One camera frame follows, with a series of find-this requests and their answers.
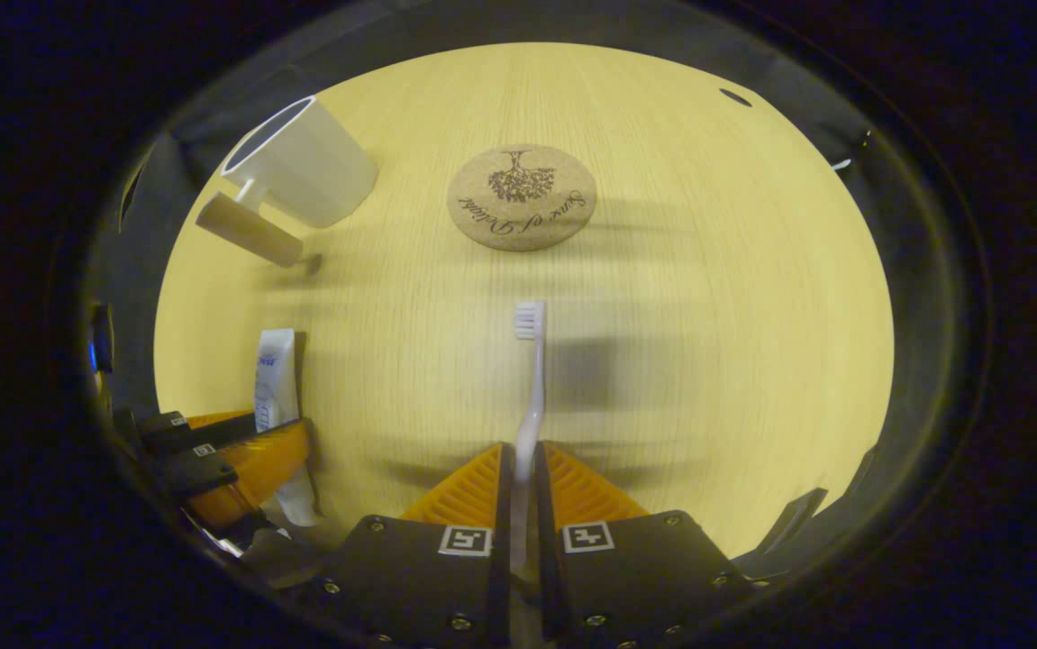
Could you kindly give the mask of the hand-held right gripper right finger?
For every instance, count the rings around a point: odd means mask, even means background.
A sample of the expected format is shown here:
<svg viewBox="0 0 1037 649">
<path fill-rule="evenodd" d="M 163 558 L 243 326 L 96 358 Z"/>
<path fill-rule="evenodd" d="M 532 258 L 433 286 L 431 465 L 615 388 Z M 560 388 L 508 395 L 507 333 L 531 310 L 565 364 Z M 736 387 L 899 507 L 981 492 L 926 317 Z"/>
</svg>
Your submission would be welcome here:
<svg viewBox="0 0 1037 649">
<path fill-rule="evenodd" d="M 683 510 L 650 513 L 542 441 L 534 453 L 541 631 L 559 648 L 675 648 L 757 594 Z"/>
</svg>

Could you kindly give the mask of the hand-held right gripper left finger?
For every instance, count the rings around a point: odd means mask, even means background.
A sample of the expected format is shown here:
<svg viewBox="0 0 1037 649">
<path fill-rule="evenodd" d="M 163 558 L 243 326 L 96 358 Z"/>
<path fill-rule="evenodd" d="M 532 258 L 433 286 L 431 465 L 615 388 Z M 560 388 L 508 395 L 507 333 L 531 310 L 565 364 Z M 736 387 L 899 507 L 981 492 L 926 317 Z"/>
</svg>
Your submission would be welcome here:
<svg viewBox="0 0 1037 649">
<path fill-rule="evenodd" d="M 315 579 L 315 611 L 370 644 L 506 648 L 514 449 L 494 444 L 398 517 L 366 515 Z"/>
</svg>

